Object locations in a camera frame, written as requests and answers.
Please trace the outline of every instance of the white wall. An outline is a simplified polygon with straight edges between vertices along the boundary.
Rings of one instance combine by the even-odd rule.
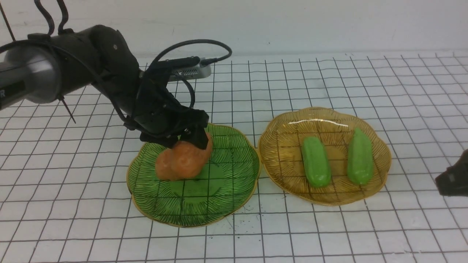
[[[0,1],[18,39],[47,31],[33,0]],[[42,2],[58,26],[56,1]],[[66,0],[66,4],[67,26],[80,30],[104,24],[118,29],[138,57],[154,56],[193,38],[225,42],[235,55],[468,48],[468,0]],[[10,41],[2,24],[0,41]],[[203,55],[213,48],[198,45],[185,51]]]

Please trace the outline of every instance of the gold plate rim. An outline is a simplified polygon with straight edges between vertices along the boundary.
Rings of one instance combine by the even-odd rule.
[[[239,206],[239,208],[233,210],[231,213],[229,214],[226,214],[225,216],[217,219],[217,220],[214,220],[214,221],[211,221],[211,222],[208,222],[206,224],[202,224],[202,225],[198,225],[198,226],[184,226],[184,225],[177,225],[177,224],[171,224],[171,223],[168,223],[168,222],[163,222],[161,220],[157,220],[155,218],[153,218],[152,216],[146,214],[145,212],[143,212],[141,210],[141,208],[138,206],[138,204],[136,203],[136,200],[135,200],[135,197],[133,196],[133,193],[132,191],[130,190],[130,186],[128,185],[128,177],[129,177],[129,172],[130,172],[130,167],[132,167],[132,165],[134,164],[135,160],[140,156],[141,154],[141,150],[145,147],[146,144],[148,144],[149,142],[145,142],[140,150],[138,151],[138,154],[137,156],[135,156],[135,158],[133,158],[133,160],[130,162],[130,165],[128,166],[127,168],[127,174],[125,176],[125,180],[126,180],[126,185],[127,185],[127,189],[128,191],[130,192],[130,195],[131,195],[131,199],[132,199],[132,203],[133,205],[137,208],[137,210],[145,217],[149,218],[150,220],[152,221],[155,221],[155,222],[158,222],[158,223],[161,223],[161,224],[164,224],[164,225],[167,225],[167,226],[174,226],[174,227],[180,227],[180,228],[198,228],[198,227],[204,227],[204,226],[208,226],[208,225],[211,225],[211,224],[214,224],[214,223],[217,223],[225,218],[227,218],[228,216],[236,213],[237,211],[239,211],[241,208],[243,208],[245,206],[245,204],[250,201],[250,199],[252,199],[252,196],[255,194],[255,191],[257,190],[257,187],[258,187],[258,179],[260,178],[260,174],[262,173],[262,169],[264,168],[263,167],[263,163],[262,163],[262,158],[260,157],[260,152],[257,148],[255,148],[254,145],[252,145],[252,143],[250,142],[250,140],[247,138],[247,136],[241,132],[240,130],[234,128],[234,127],[231,127],[231,126],[227,126],[227,125],[220,125],[220,124],[212,124],[212,123],[209,123],[209,125],[211,126],[217,126],[217,127],[226,127],[226,128],[230,128],[230,129],[233,129],[237,132],[239,132],[240,134],[242,134],[242,136],[244,137],[244,139],[249,143],[249,146],[255,151],[256,153],[256,156],[257,156],[257,159],[258,159],[258,172],[257,172],[257,175],[256,175],[256,178],[255,178],[255,183],[254,183],[254,187],[252,188],[252,191],[249,195],[248,198],[246,198],[245,202]]]
[[[261,145],[262,145],[262,141],[264,140],[264,135],[267,133],[267,130],[268,128],[270,127],[270,125],[273,123],[273,121],[275,121],[275,119],[279,118],[280,116],[284,116],[284,115],[290,115],[290,114],[293,114],[293,113],[298,113],[298,112],[301,112],[301,111],[307,111],[307,110],[327,110],[327,111],[331,111],[331,112],[335,112],[337,113],[339,116],[344,116],[344,117],[349,117],[349,118],[353,118],[353,119],[358,119],[362,122],[364,122],[365,124],[367,124],[371,129],[372,129],[372,132],[375,133],[376,135],[376,138],[378,141],[380,141],[380,143],[382,143],[383,145],[385,145],[385,149],[386,149],[386,152],[388,153],[387,154],[387,157],[388,157],[388,162],[389,162],[389,169],[388,171],[385,172],[384,176],[383,176],[383,179],[382,179],[382,183],[377,186],[377,187],[374,187],[372,188],[372,191],[370,191],[370,195],[367,196],[367,197],[363,197],[363,198],[350,198],[350,199],[347,199],[346,201],[342,201],[342,202],[335,202],[335,203],[330,203],[330,202],[321,202],[321,201],[317,201],[317,200],[314,200],[312,198],[307,198],[307,197],[304,197],[304,196],[301,196],[295,192],[293,192],[292,190],[284,187],[281,183],[279,183],[277,180],[275,180],[275,178],[270,174],[269,170],[267,169],[264,161],[263,161],[263,156],[262,156],[262,150],[261,150]],[[266,126],[265,128],[265,131],[260,135],[260,138],[258,139],[258,154],[260,155],[260,159],[261,159],[261,163],[263,164],[263,168],[265,170],[265,173],[268,175],[268,177],[279,187],[281,188],[283,191],[291,194],[291,195],[294,195],[296,197],[299,197],[300,199],[303,199],[303,200],[306,200],[308,202],[311,202],[313,204],[316,204],[316,205],[324,205],[324,206],[340,206],[340,205],[348,205],[348,204],[351,204],[351,203],[354,203],[354,202],[357,202],[357,201],[360,201],[360,200],[363,200],[363,199],[366,199],[366,198],[369,198],[373,195],[375,195],[376,193],[380,192],[380,190],[382,190],[382,188],[385,186],[386,182],[387,182],[387,178],[388,178],[388,173],[389,173],[389,170],[390,170],[390,167],[392,166],[392,155],[391,155],[391,151],[390,151],[390,148],[388,147],[387,143],[385,143],[385,141],[383,141],[376,133],[376,131],[374,130],[374,128],[372,128],[372,126],[367,123],[365,120],[357,117],[357,116],[353,116],[353,115],[350,115],[350,114],[346,114],[346,113],[341,113],[341,112],[338,112],[334,109],[330,109],[330,108],[325,108],[325,107],[307,107],[307,108],[303,108],[303,109],[300,109],[300,110],[293,110],[293,111],[288,111],[288,112],[284,112],[284,113],[281,113],[279,114],[278,116],[274,117],[269,123],[268,125]]]

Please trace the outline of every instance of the toy cucumber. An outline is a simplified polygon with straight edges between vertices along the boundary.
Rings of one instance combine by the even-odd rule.
[[[354,130],[348,147],[348,178],[357,185],[367,184],[374,170],[372,142],[359,128]]]
[[[331,167],[325,146],[317,137],[307,137],[302,146],[302,160],[307,181],[313,187],[324,187],[331,182]]]

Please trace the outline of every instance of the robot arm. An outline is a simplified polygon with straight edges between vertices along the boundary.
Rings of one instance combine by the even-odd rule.
[[[58,0],[60,7],[65,8],[61,2]],[[67,15],[66,10],[62,9],[62,14]],[[204,128],[208,115],[193,109],[195,92],[187,80],[208,77],[210,64],[232,54],[228,46],[213,40],[182,42],[164,50],[142,71],[119,31],[96,25],[73,32],[63,29],[63,21],[57,36],[51,37],[52,22],[48,34],[30,34],[27,40],[0,47],[0,53],[7,52],[0,63],[0,110],[22,99],[38,104],[64,102],[66,94],[92,85],[112,102],[128,129],[141,132],[141,141],[171,148],[178,140],[184,140],[206,148]],[[175,48],[197,43],[219,45],[228,54],[212,59],[160,61]],[[178,80],[190,92],[189,107],[181,105],[166,88],[168,82]]]

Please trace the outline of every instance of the white table surface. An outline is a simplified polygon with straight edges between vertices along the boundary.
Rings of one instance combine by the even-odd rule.
[[[245,207],[216,224],[152,222],[125,184],[139,134],[86,87],[66,96],[77,124],[58,102],[0,111],[0,262],[467,261],[468,197],[442,197],[433,179],[468,148],[468,52],[234,57],[213,71],[197,81],[195,107],[255,145],[286,111],[321,106],[366,120],[392,152],[386,186],[325,207],[262,173]],[[185,86],[168,88],[189,101]]]

